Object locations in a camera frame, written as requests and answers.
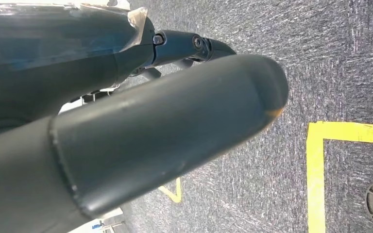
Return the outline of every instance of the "transparent plastic wrap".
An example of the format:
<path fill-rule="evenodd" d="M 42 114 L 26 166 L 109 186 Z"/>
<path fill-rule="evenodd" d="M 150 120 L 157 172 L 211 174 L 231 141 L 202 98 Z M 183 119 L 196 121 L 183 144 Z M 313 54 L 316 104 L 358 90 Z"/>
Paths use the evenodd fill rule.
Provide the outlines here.
<path fill-rule="evenodd" d="M 0 73 L 109 55 L 139 45 L 147 9 L 0 0 Z"/>

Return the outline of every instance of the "bolt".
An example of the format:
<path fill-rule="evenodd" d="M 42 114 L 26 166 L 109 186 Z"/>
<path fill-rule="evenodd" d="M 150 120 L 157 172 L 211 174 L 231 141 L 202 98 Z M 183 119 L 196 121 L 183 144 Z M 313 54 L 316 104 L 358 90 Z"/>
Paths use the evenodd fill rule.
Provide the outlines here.
<path fill-rule="evenodd" d="M 157 34 L 153 36 L 152 41 L 154 45 L 162 45 L 164 43 L 164 38 Z"/>
<path fill-rule="evenodd" d="M 198 35 L 195 35 L 193 38 L 192 38 L 192 42 L 194 43 L 194 47 L 198 50 L 201 50 L 202 49 L 202 39 L 198 36 Z"/>

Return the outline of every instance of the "yellow tape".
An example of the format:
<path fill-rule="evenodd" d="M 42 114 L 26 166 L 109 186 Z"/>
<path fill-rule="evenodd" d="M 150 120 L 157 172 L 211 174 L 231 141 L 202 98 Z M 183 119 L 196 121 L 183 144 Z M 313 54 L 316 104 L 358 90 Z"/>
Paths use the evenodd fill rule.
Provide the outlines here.
<path fill-rule="evenodd" d="M 166 194 L 171 200 L 175 203 L 180 203 L 182 200 L 182 192 L 181 192 L 181 179 L 178 177 L 176 178 L 176 194 L 173 194 L 171 191 L 169 191 L 164 186 L 161 186 L 158 188 L 159 191 Z"/>
<path fill-rule="evenodd" d="M 373 125 L 352 122 L 310 123 L 306 140 L 308 231 L 325 233 L 324 139 L 373 143 Z"/>

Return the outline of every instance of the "gray carpet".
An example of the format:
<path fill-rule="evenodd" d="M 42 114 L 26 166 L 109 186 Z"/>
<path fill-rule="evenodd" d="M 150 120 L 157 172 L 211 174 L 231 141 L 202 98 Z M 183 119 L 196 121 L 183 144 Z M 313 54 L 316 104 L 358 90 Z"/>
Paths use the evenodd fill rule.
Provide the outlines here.
<path fill-rule="evenodd" d="M 155 190 L 125 205 L 132 231 L 307 232 L 307 124 L 373 123 L 373 0 L 129 2 L 148 7 L 157 29 L 197 32 L 238 53 L 272 57 L 291 88 L 268 130 L 181 178 L 181 203 Z M 328 233 L 373 233 L 363 198 L 372 182 L 373 144 L 325 143 Z M 175 182 L 167 187 L 175 190 Z"/>

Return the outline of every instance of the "black rubber cover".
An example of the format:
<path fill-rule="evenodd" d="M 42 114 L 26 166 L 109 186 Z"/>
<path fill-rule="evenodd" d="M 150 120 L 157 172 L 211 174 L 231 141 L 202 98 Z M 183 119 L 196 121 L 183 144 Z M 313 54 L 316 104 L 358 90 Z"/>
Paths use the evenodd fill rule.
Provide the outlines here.
<path fill-rule="evenodd" d="M 56 114 L 152 62 L 151 21 L 135 29 L 127 15 L 89 4 L 0 3 L 0 132 Z"/>
<path fill-rule="evenodd" d="M 74 198 L 95 218 L 254 136 L 287 97 L 276 62 L 233 55 L 61 114 L 52 132 Z"/>
<path fill-rule="evenodd" d="M 0 232 L 66 233 L 88 222 L 54 160 L 50 118 L 0 134 Z"/>

